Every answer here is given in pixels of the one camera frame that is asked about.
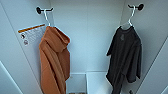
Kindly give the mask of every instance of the black hook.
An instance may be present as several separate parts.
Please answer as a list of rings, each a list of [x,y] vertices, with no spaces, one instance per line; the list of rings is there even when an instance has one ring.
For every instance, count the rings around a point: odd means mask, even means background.
[[[39,7],[36,8],[36,11],[38,14],[41,14],[41,11],[44,11],[44,10],[41,10]]]
[[[138,10],[142,10],[144,7],[144,4],[140,4],[139,6],[135,6],[135,8],[138,8]]]

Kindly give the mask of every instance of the wall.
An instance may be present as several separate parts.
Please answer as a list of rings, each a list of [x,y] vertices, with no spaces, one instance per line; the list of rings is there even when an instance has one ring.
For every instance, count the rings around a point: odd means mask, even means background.
[[[107,72],[110,57],[106,53],[119,27],[123,5],[124,0],[51,0],[55,26],[71,39],[72,78],[67,87],[83,88],[68,88],[69,92],[86,91],[86,79],[82,78],[86,72]]]
[[[146,75],[142,85],[140,86],[137,94],[167,94],[166,87],[168,86],[168,40],[164,43],[156,60],[151,66],[148,74]]]
[[[125,93],[128,93],[129,90],[133,90],[134,93],[137,92],[151,65],[157,59],[157,56],[161,55],[160,57],[162,57],[162,54],[158,53],[168,37],[167,0],[126,0],[121,24],[127,22],[131,15],[132,9],[128,8],[128,4],[139,5],[141,3],[144,4],[144,9],[142,11],[136,10],[131,22],[142,41],[142,74],[141,79],[137,79],[137,81],[132,84],[127,83],[127,81],[124,82],[123,92]]]
[[[24,94],[42,94],[38,48],[27,49],[18,33],[21,29],[48,24],[43,12],[37,14],[37,6],[51,8],[49,0],[0,0],[0,60]],[[48,12],[48,16],[54,25],[52,13]]]

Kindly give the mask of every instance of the orange towel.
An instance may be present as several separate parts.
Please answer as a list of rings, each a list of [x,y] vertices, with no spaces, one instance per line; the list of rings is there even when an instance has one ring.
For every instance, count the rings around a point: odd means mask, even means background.
[[[68,36],[56,27],[46,27],[39,44],[41,59],[41,88],[44,94],[66,94],[65,81],[70,73]]]

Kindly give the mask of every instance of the fabric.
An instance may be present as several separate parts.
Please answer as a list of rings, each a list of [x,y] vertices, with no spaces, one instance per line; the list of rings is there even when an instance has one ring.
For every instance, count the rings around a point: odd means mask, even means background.
[[[56,27],[46,27],[39,44],[41,59],[41,88],[44,94],[66,94],[65,81],[70,73],[68,36]]]
[[[113,86],[112,94],[120,94],[125,77],[129,83],[136,81],[136,76],[140,79],[141,53],[141,40],[134,27],[123,30],[120,26],[107,52],[111,58],[106,77]]]

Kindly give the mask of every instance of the hook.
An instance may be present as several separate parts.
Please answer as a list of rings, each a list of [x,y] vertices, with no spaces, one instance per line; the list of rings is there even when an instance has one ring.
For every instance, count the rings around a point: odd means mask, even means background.
[[[41,10],[39,7],[36,8],[36,11],[38,14],[41,14],[41,11],[44,11],[44,10]]]
[[[135,8],[138,8],[138,10],[142,10],[144,7],[144,4],[140,4],[139,6],[135,6]]]

